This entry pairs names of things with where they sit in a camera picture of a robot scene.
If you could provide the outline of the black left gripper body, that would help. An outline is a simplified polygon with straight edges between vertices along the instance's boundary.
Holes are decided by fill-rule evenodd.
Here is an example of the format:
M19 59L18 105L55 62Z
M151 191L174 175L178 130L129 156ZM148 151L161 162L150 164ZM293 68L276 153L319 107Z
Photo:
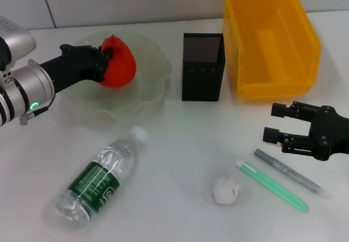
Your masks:
M95 65L101 61L75 61L73 47L68 44L61 45L59 57L40 64L52 80L55 92L60 92L84 80L96 82Z

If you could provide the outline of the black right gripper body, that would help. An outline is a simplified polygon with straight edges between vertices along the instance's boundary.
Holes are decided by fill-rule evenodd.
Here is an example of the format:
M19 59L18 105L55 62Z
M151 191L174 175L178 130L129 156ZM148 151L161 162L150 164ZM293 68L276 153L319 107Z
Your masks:
M311 120L309 137L314 142L312 156L327 161L333 154L348 154L348 119L331 106L321 106Z

